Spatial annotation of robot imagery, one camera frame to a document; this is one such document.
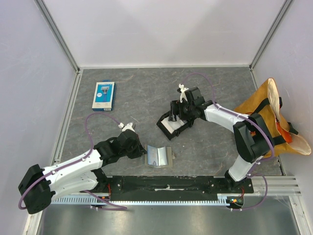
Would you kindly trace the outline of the grey card holder wallet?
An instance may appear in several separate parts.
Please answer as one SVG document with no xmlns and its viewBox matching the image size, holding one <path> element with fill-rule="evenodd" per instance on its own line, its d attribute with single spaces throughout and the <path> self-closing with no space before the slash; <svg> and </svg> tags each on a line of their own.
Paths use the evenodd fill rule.
<svg viewBox="0 0 313 235">
<path fill-rule="evenodd" d="M 175 155 L 170 146 L 159 147 L 158 151 L 158 166 L 148 165 L 147 164 L 147 154 L 145 154 L 145 165 L 153 168 L 171 168 L 173 167 L 173 159 L 175 159 Z"/>
</svg>

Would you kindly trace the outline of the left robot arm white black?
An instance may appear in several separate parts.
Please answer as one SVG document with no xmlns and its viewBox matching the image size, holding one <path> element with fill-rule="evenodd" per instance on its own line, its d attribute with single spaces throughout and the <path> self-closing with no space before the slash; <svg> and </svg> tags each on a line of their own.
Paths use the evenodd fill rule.
<svg viewBox="0 0 313 235">
<path fill-rule="evenodd" d="M 47 208 L 52 201 L 69 194 L 95 190 L 103 192 L 108 181 L 102 168 L 122 157 L 140 158 L 147 152 L 138 134 L 130 129 L 94 145 L 87 152 L 58 165 L 31 166 L 21 180 L 18 207 L 29 214 Z"/>
</svg>

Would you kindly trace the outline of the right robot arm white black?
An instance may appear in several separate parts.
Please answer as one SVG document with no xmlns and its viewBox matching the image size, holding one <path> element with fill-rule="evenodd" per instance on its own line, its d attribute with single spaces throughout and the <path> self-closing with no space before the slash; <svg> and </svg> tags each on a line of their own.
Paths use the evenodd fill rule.
<svg viewBox="0 0 313 235">
<path fill-rule="evenodd" d="M 268 153 L 274 153 L 274 140 L 258 113 L 244 115 L 226 109 L 214 101 L 205 101 L 198 87 L 179 85 L 180 98 L 170 103 L 170 111 L 158 121 L 169 140 L 192 127 L 198 118 L 218 124 L 234 135 L 238 157 L 226 171 L 224 187 L 228 192 L 239 190 L 255 164 Z"/>
</svg>

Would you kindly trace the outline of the black plastic card box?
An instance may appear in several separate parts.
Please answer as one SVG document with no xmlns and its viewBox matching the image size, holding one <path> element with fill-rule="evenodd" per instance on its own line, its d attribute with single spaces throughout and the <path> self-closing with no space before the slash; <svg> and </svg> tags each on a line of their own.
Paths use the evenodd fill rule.
<svg viewBox="0 0 313 235">
<path fill-rule="evenodd" d="M 168 140 L 172 140 L 178 137 L 181 132 L 187 128 L 191 128 L 196 118 L 190 118 L 188 120 L 180 119 L 179 114 L 175 114 L 172 109 L 163 114 L 157 121 L 157 127 L 163 132 Z"/>
</svg>

